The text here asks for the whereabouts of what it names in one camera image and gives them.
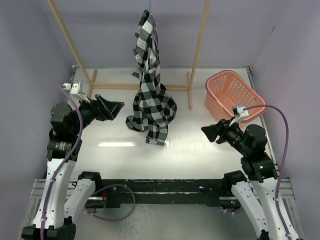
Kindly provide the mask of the black white checkered shirt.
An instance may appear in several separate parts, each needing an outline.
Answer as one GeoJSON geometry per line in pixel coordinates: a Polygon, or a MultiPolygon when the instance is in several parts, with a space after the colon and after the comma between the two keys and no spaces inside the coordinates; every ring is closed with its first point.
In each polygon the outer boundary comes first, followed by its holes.
{"type": "Polygon", "coordinates": [[[133,53],[137,68],[132,75],[139,79],[134,96],[133,114],[126,117],[126,126],[133,131],[147,133],[145,142],[165,146],[169,124],[175,119],[177,104],[165,85],[161,83],[156,21],[149,10],[144,10],[137,30],[133,53]]]}

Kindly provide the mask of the blue wire hanger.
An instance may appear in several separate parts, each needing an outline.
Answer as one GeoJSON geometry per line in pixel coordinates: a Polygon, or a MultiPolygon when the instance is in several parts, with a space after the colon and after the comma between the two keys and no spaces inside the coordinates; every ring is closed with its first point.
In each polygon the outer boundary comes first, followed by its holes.
{"type": "Polygon", "coordinates": [[[152,13],[152,0],[148,0],[148,11],[152,13]]]}

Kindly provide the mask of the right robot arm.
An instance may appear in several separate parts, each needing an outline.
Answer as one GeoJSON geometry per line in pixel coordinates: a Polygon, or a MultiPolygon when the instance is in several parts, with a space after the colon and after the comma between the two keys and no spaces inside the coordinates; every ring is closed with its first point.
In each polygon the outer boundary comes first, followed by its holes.
{"type": "Polygon", "coordinates": [[[266,153],[266,131],[256,124],[241,130],[237,123],[222,119],[203,126],[211,143],[228,143],[241,154],[241,170],[225,173],[222,190],[235,196],[248,216],[259,240],[298,240],[279,191],[280,176],[266,153]]]}

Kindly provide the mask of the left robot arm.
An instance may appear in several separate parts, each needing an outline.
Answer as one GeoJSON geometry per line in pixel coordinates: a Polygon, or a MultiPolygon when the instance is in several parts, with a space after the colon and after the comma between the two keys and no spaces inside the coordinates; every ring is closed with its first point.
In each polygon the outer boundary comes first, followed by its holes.
{"type": "Polygon", "coordinates": [[[47,170],[44,189],[32,224],[22,229],[24,240],[73,240],[76,222],[90,196],[103,191],[99,172],[84,171],[67,195],[72,172],[82,145],[81,135],[92,121],[113,121],[124,102],[108,101],[101,95],[81,100],[75,109],[66,102],[51,111],[47,170]]]}

